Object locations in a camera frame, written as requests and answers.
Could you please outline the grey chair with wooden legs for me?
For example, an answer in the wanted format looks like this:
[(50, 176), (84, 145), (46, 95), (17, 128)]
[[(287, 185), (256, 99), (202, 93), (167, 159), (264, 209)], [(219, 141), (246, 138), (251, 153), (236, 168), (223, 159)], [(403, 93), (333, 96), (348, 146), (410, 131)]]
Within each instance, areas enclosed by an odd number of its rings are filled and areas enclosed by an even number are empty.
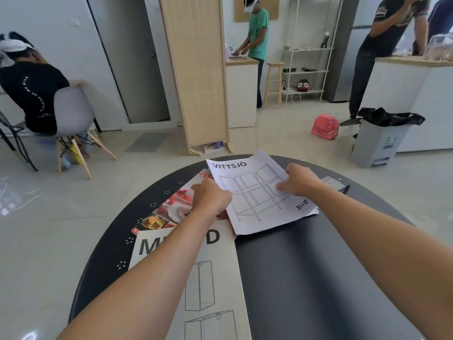
[(59, 173), (63, 169), (63, 155), (69, 151), (69, 146), (74, 144), (88, 179), (92, 179), (88, 165), (76, 141), (77, 137), (80, 143), (99, 147), (111, 158), (117, 160), (116, 156), (105, 147), (101, 140), (90, 132), (90, 128), (95, 124), (94, 108), (81, 85), (70, 86), (56, 92), (54, 96), (54, 113), (57, 125), (55, 138)]

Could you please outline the black trash bag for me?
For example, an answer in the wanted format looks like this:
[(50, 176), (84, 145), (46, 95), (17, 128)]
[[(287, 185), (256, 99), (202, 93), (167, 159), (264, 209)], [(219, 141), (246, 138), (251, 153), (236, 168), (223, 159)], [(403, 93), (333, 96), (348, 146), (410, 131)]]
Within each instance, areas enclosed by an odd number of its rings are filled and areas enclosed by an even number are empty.
[(380, 127), (422, 125), (426, 118), (417, 113), (389, 113), (384, 108), (361, 108), (357, 116), (364, 121)]

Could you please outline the person's right hand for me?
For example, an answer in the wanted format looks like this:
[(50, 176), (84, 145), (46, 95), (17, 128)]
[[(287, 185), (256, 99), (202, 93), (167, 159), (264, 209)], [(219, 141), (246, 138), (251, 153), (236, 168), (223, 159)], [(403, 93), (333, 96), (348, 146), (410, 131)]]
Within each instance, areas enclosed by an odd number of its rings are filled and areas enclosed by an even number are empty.
[(296, 184), (296, 196), (310, 199), (323, 187), (323, 182), (309, 168), (290, 163), (286, 167), (286, 180)]

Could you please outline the white cabinet with wooden top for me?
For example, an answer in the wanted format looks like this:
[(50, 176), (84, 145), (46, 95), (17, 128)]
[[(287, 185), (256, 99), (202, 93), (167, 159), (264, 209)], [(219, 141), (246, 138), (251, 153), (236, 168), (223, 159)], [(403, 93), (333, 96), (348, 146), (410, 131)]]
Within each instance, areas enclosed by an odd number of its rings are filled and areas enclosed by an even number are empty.
[(228, 123), (230, 128), (256, 125), (258, 61), (247, 56), (226, 62)]

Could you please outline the grey trash bin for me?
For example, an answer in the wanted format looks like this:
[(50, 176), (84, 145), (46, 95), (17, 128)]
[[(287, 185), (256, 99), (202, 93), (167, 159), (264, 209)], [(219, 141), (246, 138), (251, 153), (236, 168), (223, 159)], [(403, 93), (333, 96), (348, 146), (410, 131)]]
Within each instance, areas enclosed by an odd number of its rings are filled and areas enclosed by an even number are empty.
[(382, 127), (362, 120), (352, 149), (352, 162), (365, 169), (387, 165), (411, 126)]

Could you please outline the person's left hand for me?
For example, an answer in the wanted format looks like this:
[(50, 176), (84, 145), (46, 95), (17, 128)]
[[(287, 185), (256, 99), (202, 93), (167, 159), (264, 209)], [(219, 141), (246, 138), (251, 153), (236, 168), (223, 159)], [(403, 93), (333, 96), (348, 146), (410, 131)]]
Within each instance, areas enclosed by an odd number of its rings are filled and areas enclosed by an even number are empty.
[(226, 210), (231, 201), (231, 192), (221, 189), (215, 182), (214, 193), (210, 195), (193, 196), (191, 213), (215, 221), (217, 216)]

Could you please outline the clear plastic container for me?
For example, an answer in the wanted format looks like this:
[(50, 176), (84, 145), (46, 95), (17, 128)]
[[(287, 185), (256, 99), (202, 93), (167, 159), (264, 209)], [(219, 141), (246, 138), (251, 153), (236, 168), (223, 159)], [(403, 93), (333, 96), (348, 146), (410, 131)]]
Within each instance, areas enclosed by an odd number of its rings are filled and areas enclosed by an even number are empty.
[(453, 62), (453, 32), (432, 36), (424, 52), (423, 60)]

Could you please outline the red food magazine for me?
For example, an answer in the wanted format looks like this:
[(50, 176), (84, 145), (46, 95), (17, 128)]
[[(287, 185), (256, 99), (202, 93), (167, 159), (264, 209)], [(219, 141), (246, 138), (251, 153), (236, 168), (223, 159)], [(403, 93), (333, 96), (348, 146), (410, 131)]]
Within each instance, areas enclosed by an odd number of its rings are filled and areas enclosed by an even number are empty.
[(138, 220), (131, 230), (132, 234), (137, 235), (141, 231), (176, 227), (192, 210), (193, 185), (199, 184), (205, 179), (213, 179), (209, 169), (201, 170), (189, 182), (170, 195), (149, 216)]

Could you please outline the small grey plastic packet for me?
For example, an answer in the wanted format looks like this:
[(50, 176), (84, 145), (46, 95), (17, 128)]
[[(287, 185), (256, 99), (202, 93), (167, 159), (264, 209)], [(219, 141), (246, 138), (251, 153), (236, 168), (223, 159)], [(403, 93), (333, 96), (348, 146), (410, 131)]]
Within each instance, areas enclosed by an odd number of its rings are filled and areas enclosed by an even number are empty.
[(346, 186), (340, 180), (337, 180), (330, 176), (326, 176), (326, 177), (322, 178), (321, 181), (336, 191), (338, 191), (340, 188)]

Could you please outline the grey cabinet assembly booklet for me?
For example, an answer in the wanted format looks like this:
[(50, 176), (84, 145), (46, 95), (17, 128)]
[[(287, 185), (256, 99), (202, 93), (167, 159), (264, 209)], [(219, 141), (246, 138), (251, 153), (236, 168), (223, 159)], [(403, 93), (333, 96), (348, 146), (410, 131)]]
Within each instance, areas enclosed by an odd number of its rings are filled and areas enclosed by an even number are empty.
[(203, 239), (166, 340), (252, 340), (230, 221)]

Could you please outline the grey refrigerator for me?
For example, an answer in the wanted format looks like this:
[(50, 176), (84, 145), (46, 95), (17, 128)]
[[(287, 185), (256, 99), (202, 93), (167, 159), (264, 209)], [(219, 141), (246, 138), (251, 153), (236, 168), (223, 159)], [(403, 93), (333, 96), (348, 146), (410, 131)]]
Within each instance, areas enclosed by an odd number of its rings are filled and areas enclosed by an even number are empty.
[(323, 99), (348, 102), (359, 47), (370, 32), (380, 0), (342, 0), (337, 17)]

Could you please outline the wooden folding screen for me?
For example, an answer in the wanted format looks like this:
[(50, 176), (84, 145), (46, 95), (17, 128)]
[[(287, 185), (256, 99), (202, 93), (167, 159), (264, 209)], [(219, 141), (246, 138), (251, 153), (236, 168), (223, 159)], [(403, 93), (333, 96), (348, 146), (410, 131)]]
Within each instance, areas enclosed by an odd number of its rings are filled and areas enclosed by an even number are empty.
[(222, 142), (229, 153), (222, 0), (159, 0), (186, 149)]

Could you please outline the white shelf assembly booklet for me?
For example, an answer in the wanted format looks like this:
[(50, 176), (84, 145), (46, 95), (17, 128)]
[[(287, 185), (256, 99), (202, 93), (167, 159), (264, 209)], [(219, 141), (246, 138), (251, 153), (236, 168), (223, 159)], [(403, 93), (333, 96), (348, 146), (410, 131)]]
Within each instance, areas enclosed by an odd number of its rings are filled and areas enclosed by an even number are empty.
[(319, 214), (309, 199), (281, 191), (286, 171), (263, 150), (246, 159), (206, 160), (215, 182), (232, 194), (226, 208), (236, 235), (250, 235)]

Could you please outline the pink bag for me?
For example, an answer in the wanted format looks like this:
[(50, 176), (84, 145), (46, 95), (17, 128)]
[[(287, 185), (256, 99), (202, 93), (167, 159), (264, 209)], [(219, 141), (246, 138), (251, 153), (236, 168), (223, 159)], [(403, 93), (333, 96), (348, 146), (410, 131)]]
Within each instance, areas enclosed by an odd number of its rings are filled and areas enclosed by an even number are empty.
[(333, 140), (337, 138), (339, 133), (339, 120), (332, 115), (320, 114), (314, 120), (311, 129), (311, 134), (324, 138), (326, 140)]

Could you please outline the person's left forearm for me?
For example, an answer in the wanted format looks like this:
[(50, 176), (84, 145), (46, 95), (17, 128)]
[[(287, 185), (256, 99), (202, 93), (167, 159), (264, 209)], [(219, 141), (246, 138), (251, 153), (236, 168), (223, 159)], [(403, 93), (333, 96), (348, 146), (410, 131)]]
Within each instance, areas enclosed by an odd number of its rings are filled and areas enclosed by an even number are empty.
[(224, 209), (194, 207), (157, 249), (96, 297), (57, 340), (164, 340), (202, 241)]

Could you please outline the grey door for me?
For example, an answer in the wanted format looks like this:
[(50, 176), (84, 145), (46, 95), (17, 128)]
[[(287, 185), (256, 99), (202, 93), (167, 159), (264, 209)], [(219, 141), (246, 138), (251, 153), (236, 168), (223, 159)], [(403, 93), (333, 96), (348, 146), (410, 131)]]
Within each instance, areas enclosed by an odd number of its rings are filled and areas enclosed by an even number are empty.
[(131, 124), (170, 120), (144, 0), (87, 0)]

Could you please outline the wooden stool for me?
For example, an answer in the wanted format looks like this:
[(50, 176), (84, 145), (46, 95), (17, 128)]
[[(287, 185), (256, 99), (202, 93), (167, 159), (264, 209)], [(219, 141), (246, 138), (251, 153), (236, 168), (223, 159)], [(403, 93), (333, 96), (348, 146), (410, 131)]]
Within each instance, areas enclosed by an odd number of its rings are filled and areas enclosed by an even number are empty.
[(276, 96), (278, 106), (282, 105), (282, 90), (283, 90), (283, 66), (284, 62), (268, 62), (268, 74), (266, 78), (263, 108), (267, 107), (269, 96)]

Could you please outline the cork board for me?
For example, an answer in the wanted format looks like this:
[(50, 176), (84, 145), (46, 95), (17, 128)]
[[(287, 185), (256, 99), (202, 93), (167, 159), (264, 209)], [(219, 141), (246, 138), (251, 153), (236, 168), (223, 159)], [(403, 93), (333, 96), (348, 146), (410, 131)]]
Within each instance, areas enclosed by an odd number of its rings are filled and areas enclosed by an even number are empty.
[[(248, 22), (250, 15), (244, 13), (244, 0), (233, 0), (234, 3), (234, 22)], [(269, 13), (271, 21), (279, 17), (280, 0), (260, 0), (261, 6)]]

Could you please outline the person's right forearm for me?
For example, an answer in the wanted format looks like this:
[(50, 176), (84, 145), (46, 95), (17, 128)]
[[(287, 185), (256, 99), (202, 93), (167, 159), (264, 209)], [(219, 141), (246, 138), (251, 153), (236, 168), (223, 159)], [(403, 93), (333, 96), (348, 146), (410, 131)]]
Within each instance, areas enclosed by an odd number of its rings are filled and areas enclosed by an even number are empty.
[(322, 182), (307, 187), (392, 304), (427, 340), (453, 340), (453, 249)]

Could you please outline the black metal chair frame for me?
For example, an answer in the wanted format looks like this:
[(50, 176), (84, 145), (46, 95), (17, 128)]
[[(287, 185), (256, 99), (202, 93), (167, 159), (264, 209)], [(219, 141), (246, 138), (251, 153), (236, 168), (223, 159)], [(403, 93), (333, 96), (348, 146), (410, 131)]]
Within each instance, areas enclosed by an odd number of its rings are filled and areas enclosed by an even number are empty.
[(0, 128), (0, 137), (5, 141), (5, 143), (8, 145), (8, 147), (12, 151), (18, 151), (20, 155), (23, 157), (26, 163), (28, 163), (32, 169), (36, 172), (38, 172), (38, 169), (36, 166), (33, 164), (26, 147), (20, 137), (20, 133), (25, 130), (25, 125), (19, 124), (19, 125), (12, 125), (7, 117), (3, 114), (3, 112), (0, 111), (0, 125), (7, 128), (10, 131), (10, 134), (12, 138), (14, 139), (16, 145), (14, 146), (12, 142), (9, 140), (9, 137), (6, 135), (6, 133)]

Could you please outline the white metal shelf unit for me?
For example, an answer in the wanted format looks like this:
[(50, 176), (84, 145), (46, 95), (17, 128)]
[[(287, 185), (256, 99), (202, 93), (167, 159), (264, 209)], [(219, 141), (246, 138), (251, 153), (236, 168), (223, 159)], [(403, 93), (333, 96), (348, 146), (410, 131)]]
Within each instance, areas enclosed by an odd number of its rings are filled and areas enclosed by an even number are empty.
[[(342, 0), (289, 0), (286, 40), (282, 53), (285, 102), (322, 100), (332, 42)], [(311, 90), (296, 91), (297, 82), (307, 79)]]

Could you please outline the white counter island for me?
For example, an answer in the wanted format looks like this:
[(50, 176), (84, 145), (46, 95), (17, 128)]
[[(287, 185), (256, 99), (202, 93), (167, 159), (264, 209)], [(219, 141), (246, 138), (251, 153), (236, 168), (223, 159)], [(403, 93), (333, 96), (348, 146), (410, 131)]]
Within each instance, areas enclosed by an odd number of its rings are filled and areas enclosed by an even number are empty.
[(421, 56), (377, 58), (361, 108), (425, 117), (412, 126), (398, 152), (453, 149), (453, 61), (425, 61)]

